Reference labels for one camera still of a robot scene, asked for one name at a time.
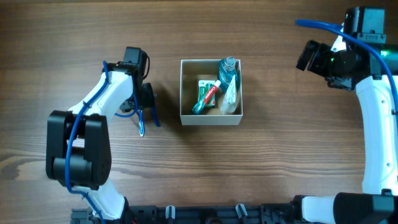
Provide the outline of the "blue disposable razor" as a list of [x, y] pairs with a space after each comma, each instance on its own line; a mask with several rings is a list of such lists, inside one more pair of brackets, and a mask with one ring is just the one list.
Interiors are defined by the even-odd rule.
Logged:
[[160, 121], [159, 121], [159, 118], [158, 118], [158, 115], [157, 115], [157, 110], [156, 110], [156, 107], [155, 107], [155, 106], [153, 106], [153, 107], [151, 108], [151, 113], [152, 113], [152, 117], [153, 117], [153, 119], [154, 119], [155, 125], [156, 125], [157, 127], [160, 127]]

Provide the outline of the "blue white toothbrush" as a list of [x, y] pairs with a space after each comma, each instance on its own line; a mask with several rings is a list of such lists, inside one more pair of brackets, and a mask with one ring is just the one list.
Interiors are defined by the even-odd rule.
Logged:
[[138, 110], [137, 114], [139, 115], [139, 134], [140, 134], [140, 137], [144, 137], [144, 135], [145, 135], [145, 126], [144, 126], [143, 111], [142, 110]]

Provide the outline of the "red green toothpaste tube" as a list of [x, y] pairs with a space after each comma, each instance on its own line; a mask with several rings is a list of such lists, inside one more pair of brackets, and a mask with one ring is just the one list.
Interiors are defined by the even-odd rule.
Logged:
[[215, 84], [207, 91], [206, 95], [203, 96], [198, 102], [195, 104], [191, 112], [195, 115], [199, 115], [202, 110], [205, 108], [209, 99], [217, 92], [218, 88], [220, 87], [221, 82], [219, 80], [215, 80]]

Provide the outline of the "green white soap box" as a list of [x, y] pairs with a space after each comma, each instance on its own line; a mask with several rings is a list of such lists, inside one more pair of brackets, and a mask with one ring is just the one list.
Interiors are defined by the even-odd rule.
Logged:
[[[206, 95], [207, 91], [215, 84], [215, 80], [199, 80], [198, 81], [198, 100]], [[213, 95], [209, 102], [206, 103], [206, 108], [212, 108], [216, 106], [216, 98]]]

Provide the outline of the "white patterned lotion tube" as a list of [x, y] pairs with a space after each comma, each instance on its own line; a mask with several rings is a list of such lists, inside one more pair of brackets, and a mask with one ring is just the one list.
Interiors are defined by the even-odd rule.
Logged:
[[227, 91], [224, 93], [223, 102], [221, 104], [221, 114], [232, 114], [237, 108], [237, 90], [236, 90], [236, 76], [234, 75], [228, 85]]

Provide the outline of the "blue mouthwash bottle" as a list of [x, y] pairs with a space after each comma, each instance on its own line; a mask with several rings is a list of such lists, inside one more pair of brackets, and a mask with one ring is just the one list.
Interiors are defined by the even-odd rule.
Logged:
[[234, 57], [227, 57], [219, 63], [218, 80], [221, 82], [220, 88], [225, 93], [229, 84], [235, 77], [236, 89], [240, 89], [241, 77], [236, 69], [236, 59]]

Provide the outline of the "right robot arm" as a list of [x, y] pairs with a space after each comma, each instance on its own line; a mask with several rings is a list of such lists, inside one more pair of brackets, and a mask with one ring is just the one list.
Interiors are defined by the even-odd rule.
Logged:
[[336, 35], [333, 45], [308, 41], [297, 68], [323, 77], [330, 88], [356, 93], [365, 146], [361, 193], [297, 196], [296, 222], [397, 222], [397, 46], [386, 42], [384, 19], [383, 8], [359, 6], [346, 11], [342, 24], [295, 22]]

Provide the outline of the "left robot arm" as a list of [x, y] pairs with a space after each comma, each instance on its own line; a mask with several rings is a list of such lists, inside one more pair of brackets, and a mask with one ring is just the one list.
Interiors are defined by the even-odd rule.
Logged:
[[89, 207], [74, 209], [71, 223], [139, 223], [127, 198], [111, 179], [108, 124], [114, 116], [139, 117], [143, 136], [144, 109], [159, 119], [150, 83], [144, 83], [150, 58], [138, 47], [127, 47], [117, 63], [104, 62], [98, 84], [67, 111], [53, 111], [47, 120], [46, 173], [71, 194], [81, 195]]

